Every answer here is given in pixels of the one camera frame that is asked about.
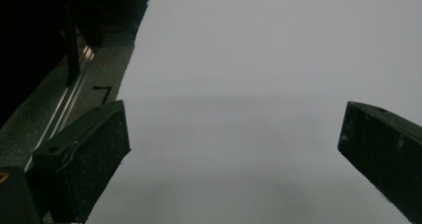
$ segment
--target black plastic part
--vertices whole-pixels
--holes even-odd
[[[130,152],[123,101],[97,107],[33,153],[55,222],[86,222]]]
[[[25,172],[27,183],[31,189],[32,199],[40,217],[46,216],[50,207],[49,189],[41,179],[37,168],[31,167]]]
[[[384,109],[347,104],[338,150],[412,223],[422,223],[422,127]]]
[[[20,167],[0,168],[0,223],[42,223],[25,172]]]
[[[81,71],[78,55],[78,41],[75,22],[75,0],[65,0],[65,34],[68,52],[68,80],[66,86],[71,86],[78,73]]]

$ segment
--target white table surface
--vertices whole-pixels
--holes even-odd
[[[408,223],[336,146],[347,101],[422,124],[421,48],[422,0],[150,0],[88,223]]]

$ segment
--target textured black surface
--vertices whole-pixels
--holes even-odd
[[[412,223],[422,223],[422,127],[348,103],[338,150]]]
[[[95,108],[34,152],[56,222],[85,222],[130,151],[122,101]]]
[[[41,224],[24,170],[0,167],[0,223]]]

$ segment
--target white surface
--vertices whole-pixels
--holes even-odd
[[[422,124],[422,0],[151,0],[132,152],[89,223],[407,223],[336,150],[347,101]]]

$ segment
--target gray background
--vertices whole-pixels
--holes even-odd
[[[422,124],[422,0],[150,0],[132,152],[88,223],[407,223],[336,150],[347,101]]]

